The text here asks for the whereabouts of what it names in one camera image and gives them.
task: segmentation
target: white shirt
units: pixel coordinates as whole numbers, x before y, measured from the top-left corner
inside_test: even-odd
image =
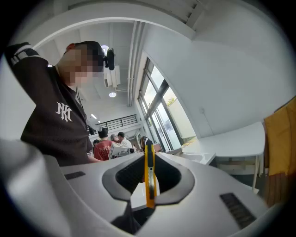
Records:
[[[127,140],[126,138],[124,138],[124,139],[121,141],[121,144],[125,145],[125,146],[128,147],[128,148],[133,148],[133,146],[131,145],[130,141]]]

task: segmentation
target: yellow utility knife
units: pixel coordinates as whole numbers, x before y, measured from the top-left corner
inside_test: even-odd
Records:
[[[154,208],[154,198],[156,192],[155,168],[155,151],[152,141],[148,140],[145,145],[145,187],[147,207]]]

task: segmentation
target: man in black shirt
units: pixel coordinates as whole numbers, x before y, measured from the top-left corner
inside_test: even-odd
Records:
[[[36,104],[21,140],[54,156],[60,166],[98,162],[87,156],[92,144],[85,113],[69,86],[80,85],[103,70],[101,46],[94,41],[70,44],[51,68],[28,43],[9,46],[5,55],[17,80]]]

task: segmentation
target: red shirt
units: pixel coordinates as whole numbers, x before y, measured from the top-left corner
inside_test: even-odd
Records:
[[[109,152],[113,142],[110,140],[100,141],[94,148],[94,158],[101,161],[109,160]]]

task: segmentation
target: black railing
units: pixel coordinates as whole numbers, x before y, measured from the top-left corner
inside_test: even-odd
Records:
[[[117,129],[123,126],[127,126],[130,124],[136,124],[137,118],[136,115],[130,115],[130,116],[126,116],[126,117],[122,117],[122,118],[118,118],[118,119],[114,119],[114,120],[110,120],[104,123],[100,123],[100,124],[96,124],[96,125],[100,125],[103,128],[106,128],[108,130],[112,130],[112,129]],[[98,131],[90,128],[89,126],[87,126],[87,131],[88,131],[88,135],[94,135],[97,134]]]

